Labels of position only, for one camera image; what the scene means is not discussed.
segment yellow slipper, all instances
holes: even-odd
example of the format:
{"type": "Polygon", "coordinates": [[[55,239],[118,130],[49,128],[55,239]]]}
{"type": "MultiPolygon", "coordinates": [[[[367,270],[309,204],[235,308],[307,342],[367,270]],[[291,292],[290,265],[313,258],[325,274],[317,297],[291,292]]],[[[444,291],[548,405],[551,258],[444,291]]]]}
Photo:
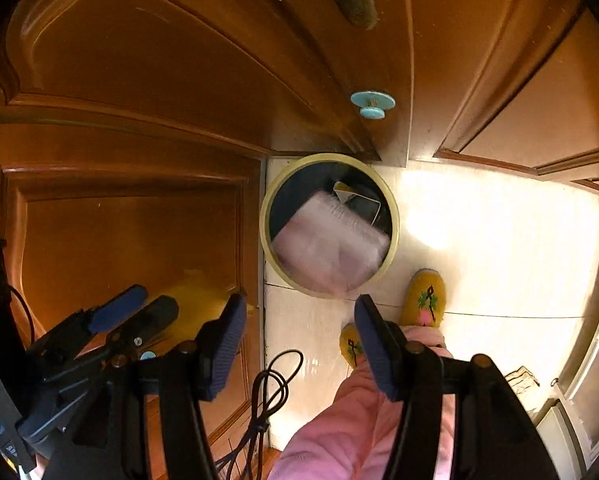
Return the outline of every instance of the yellow slipper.
{"type": "Polygon", "coordinates": [[[346,362],[355,370],[358,358],[364,355],[364,349],[361,347],[361,338],[355,327],[355,323],[348,323],[340,333],[340,351],[346,362]]]}
{"type": "Polygon", "coordinates": [[[399,324],[439,327],[445,310],[446,285],[439,272],[418,270],[408,285],[399,324]]]}

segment pink pajama pants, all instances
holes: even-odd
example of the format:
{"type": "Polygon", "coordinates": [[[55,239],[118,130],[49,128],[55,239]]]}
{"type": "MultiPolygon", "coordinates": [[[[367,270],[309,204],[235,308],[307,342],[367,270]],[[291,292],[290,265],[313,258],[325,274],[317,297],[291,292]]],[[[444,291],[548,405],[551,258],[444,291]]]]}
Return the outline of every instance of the pink pajama pants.
{"type": "MultiPolygon", "coordinates": [[[[408,340],[419,341],[440,356],[452,357],[441,332],[406,326],[408,340]]],[[[377,389],[364,357],[340,384],[332,405],[291,438],[269,480],[381,480],[388,463],[402,411],[377,389]]],[[[443,399],[435,479],[450,475],[455,426],[454,397],[443,399]]]]}

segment tile floor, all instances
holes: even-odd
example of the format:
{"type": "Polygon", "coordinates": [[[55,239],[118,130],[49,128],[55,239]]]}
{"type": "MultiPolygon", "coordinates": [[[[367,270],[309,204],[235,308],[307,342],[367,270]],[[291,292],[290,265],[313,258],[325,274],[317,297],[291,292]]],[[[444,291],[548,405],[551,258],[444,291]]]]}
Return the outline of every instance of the tile floor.
{"type": "MultiPolygon", "coordinates": [[[[289,160],[268,163],[268,184],[289,160]]],[[[461,166],[411,162],[376,166],[399,205],[397,256],[367,290],[396,319],[410,277],[441,272],[447,313],[441,325],[458,359],[490,355],[503,374],[528,368],[550,395],[585,321],[599,264],[599,196],[574,187],[461,166]]],[[[353,320],[352,294],[321,300],[292,290],[265,267],[266,359],[299,348],[305,365],[286,406],[271,420],[271,444],[292,434],[332,401],[350,372],[339,354],[340,330],[353,320]]],[[[288,375],[292,357],[279,363],[288,375]]]]}

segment blue gripper pad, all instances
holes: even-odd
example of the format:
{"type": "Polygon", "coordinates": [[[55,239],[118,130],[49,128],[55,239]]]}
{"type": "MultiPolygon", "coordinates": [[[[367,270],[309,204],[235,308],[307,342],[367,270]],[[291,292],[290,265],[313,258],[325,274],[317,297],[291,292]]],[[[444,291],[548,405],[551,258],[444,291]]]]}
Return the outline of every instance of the blue gripper pad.
{"type": "Polygon", "coordinates": [[[355,325],[378,389],[388,399],[400,400],[393,372],[402,361],[401,352],[374,301],[367,294],[362,294],[355,301],[355,325]]]}
{"type": "Polygon", "coordinates": [[[93,311],[88,330],[91,334],[109,332],[127,317],[135,314],[148,297],[148,291],[141,285],[132,285],[108,303],[93,311]]]}
{"type": "Polygon", "coordinates": [[[233,294],[219,319],[207,321],[195,339],[199,349],[197,377],[201,400],[211,401],[226,386],[246,326],[246,301],[233,294]]]}

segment blue door hook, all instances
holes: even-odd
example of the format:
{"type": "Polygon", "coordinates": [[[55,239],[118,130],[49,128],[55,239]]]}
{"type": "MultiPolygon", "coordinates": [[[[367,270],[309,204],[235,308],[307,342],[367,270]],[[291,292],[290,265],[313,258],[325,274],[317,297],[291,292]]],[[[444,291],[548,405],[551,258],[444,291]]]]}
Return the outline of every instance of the blue door hook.
{"type": "Polygon", "coordinates": [[[364,119],[383,119],[386,117],[384,110],[395,107],[395,100],[390,95],[372,90],[355,92],[351,101],[361,108],[359,113],[364,119]]]}

